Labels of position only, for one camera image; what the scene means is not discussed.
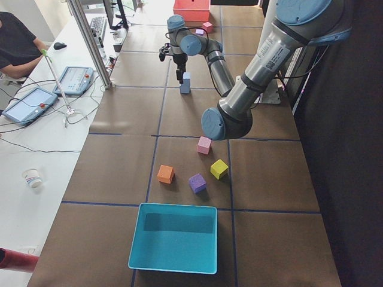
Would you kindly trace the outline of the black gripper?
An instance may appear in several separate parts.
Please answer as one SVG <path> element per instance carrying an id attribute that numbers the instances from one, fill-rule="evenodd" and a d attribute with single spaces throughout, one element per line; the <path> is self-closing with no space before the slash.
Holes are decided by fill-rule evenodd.
<path id="1" fill-rule="evenodd" d="M 184 82 L 184 65 L 187 63 L 187 55 L 182 54 L 173 54 L 173 62 L 177 64 L 176 76 L 177 81 L 182 84 Z"/>

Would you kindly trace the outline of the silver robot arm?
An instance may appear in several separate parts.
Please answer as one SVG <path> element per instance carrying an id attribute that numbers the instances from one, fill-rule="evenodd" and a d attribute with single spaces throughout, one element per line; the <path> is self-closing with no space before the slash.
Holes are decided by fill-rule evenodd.
<path id="1" fill-rule="evenodd" d="M 160 60 L 171 56 L 182 81 L 188 57 L 203 55 L 221 94 L 217 106 L 201 118 L 203 133 L 212 140 L 241 138 L 250 131 L 252 105 L 296 49 L 332 45 L 350 35 L 354 1 L 276 1 L 274 6 L 271 32 L 238 81 L 218 41 L 191 32 L 181 15 L 167 20 L 169 42 L 160 49 Z"/>

